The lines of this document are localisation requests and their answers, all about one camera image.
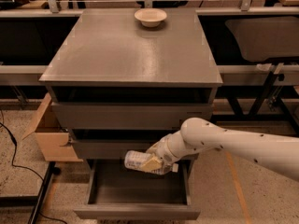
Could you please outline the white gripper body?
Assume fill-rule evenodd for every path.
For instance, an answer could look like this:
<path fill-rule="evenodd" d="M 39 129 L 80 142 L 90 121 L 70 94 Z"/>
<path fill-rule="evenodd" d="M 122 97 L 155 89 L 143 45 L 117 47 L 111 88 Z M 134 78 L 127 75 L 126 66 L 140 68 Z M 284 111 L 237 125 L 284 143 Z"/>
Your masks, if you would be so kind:
<path fill-rule="evenodd" d="M 147 149 L 148 154 L 152 156 L 156 156 L 159 160 L 162 161 L 162 167 L 152 172 L 177 172 L 178 171 L 178 165 L 177 165 L 178 159 L 173 154 L 173 152 L 169 147 L 171 141 L 170 137 L 171 135 L 169 134 Z"/>

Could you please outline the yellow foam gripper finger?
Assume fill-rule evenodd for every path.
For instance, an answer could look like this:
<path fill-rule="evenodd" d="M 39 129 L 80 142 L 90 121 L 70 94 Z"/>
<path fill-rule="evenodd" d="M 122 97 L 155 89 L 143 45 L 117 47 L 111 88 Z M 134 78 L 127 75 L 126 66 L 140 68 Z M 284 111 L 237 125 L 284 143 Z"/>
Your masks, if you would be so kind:
<path fill-rule="evenodd" d="M 152 172 L 162 167 L 162 161 L 156 156 L 150 155 L 145 161 L 140 164 L 140 170 L 144 172 Z"/>

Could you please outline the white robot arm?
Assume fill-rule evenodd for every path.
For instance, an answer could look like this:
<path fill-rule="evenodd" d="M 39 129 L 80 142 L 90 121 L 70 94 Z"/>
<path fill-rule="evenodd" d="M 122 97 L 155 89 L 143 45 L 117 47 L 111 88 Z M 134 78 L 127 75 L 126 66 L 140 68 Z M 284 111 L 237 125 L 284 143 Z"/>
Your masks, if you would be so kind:
<path fill-rule="evenodd" d="M 143 172 L 168 168 L 185 156 L 221 148 L 266 169 L 299 180 L 299 139 L 296 137 L 228 130 L 205 119 L 186 119 L 180 130 L 150 147 Z"/>

